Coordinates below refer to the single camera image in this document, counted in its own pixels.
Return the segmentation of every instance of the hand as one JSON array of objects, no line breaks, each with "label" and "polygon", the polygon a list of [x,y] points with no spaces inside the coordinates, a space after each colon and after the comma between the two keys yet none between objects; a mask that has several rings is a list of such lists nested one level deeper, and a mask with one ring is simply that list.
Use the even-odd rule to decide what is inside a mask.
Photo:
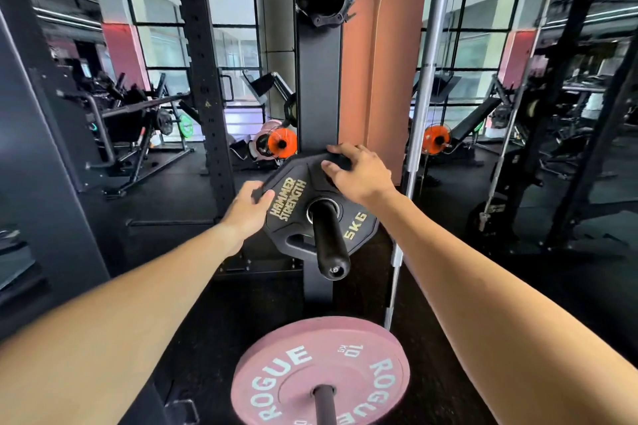
[{"label": "hand", "polygon": [[389,192],[396,192],[390,172],[381,158],[363,145],[350,143],[328,145],[331,153],[340,153],[352,161],[352,170],[345,171],[336,163],[324,160],[323,171],[332,179],[342,194],[355,203],[371,208],[378,198]]},{"label": "hand", "polygon": [[253,198],[253,192],[263,184],[264,182],[262,181],[245,182],[235,200],[230,204],[226,215],[219,223],[219,225],[232,228],[240,239],[237,251],[234,253],[239,252],[245,239],[257,233],[264,225],[266,212],[275,197],[275,191],[268,190],[256,203]]}]

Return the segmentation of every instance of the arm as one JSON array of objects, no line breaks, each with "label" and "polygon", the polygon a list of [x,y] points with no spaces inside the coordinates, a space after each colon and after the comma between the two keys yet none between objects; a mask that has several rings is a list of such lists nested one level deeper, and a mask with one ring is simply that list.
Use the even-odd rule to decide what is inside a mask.
[{"label": "arm", "polygon": [[5,425],[115,425],[220,263],[264,224],[247,182],[223,221],[44,315],[0,346]]},{"label": "arm", "polygon": [[638,371],[565,310],[464,244],[397,192],[375,153],[323,168],[406,255],[470,380],[502,424],[638,423]]}]

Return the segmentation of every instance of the pink weight plate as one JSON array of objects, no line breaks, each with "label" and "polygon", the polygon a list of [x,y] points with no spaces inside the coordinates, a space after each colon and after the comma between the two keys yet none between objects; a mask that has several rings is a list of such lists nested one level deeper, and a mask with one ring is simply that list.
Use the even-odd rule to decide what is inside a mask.
[{"label": "pink weight plate", "polygon": [[335,389],[337,423],[369,424],[408,387],[410,368],[399,341],[363,319],[326,316],[286,325],[242,356],[230,398],[248,425],[315,425],[313,390]]}]

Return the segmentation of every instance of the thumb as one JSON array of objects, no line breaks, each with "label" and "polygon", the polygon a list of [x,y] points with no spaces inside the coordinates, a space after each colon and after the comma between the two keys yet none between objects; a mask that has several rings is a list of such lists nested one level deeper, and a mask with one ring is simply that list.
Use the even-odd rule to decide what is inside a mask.
[{"label": "thumb", "polygon": [[335,182],[335,184],[337,183],[337,177],[339,173],[345,172],[345,170],[339,167],[337,163],[332,163],[328,160],[324,160],[323,162],[321,162],[321,168],[323,169],[324,173],[326,173],[326,175],[328,175],[332,179],[332,181]]},{"label": "thumb", "polygon": [[259,202],[257,203],[257,206],[263,210],[264,212],[268,211],[268,207],[270,207],[270,204],[272,203],[272,200],[275,198],[275,191],[274,190],[268,190],[264,195],[262,195],[262,197],[259,199]]}]

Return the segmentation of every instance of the person's left arm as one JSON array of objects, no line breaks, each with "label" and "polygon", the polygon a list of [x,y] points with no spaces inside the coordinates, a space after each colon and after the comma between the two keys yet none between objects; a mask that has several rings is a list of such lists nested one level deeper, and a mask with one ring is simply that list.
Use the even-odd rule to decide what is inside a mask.
[{"label": "person's left arm", "polygon": [[224,259],[257,232],[244,184],[219,225],[42,316],[0,345],[3,425],[116,425]]}]

